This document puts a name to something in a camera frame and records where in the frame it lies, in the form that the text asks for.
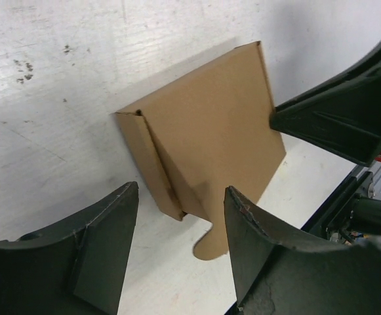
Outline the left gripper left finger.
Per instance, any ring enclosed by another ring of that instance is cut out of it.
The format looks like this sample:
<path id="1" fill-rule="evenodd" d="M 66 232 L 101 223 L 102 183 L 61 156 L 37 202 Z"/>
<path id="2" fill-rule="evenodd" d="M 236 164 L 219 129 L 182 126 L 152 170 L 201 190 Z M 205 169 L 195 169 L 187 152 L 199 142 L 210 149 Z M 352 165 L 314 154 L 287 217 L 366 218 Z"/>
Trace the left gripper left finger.
<path id="1" fill-rule="evenodd" d="M 0 314 L 116 314 L 138 211 L 128 182 L 56 223 L 0 241 Z"/>

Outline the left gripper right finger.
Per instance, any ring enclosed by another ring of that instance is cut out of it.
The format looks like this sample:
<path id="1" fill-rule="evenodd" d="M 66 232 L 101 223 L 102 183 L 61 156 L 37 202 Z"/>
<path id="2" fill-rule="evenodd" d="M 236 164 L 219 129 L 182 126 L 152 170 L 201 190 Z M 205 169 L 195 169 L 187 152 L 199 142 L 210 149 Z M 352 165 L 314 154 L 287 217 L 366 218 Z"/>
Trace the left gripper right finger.
<path id="1" fill-rule="evenodd" d="M 381 314 L 381 236 L 324 240 L 232 186 L 224 213 L 237 314 Z"/>

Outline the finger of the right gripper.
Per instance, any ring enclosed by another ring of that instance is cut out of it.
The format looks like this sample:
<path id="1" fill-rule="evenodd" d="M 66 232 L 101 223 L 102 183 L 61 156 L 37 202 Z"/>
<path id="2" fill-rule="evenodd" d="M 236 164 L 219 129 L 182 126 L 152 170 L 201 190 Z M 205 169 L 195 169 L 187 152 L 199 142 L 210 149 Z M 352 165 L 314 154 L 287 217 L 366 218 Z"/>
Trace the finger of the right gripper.
<path id="1" fill-rule="evenodd" d="M 346 71 L 276 107 L 270 127 L 359 165 L 381 162 L 381 42 Z"/>

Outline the cardboard box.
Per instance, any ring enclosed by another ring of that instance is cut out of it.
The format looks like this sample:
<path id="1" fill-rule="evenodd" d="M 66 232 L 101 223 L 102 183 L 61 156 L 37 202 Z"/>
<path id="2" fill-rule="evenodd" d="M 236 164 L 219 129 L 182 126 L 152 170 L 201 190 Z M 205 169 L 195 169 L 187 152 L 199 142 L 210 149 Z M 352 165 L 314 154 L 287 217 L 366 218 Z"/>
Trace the cardboard box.
<path id="1" fill-rule="evenodd" d="M 270 128 L 275 106 L 259 41 L 236 47 L 117 111 L 135 164 L 159 210 L 210 222 L 193 254 L 228 252 L 224 192 L 257 202 L 285 157 Z"/>

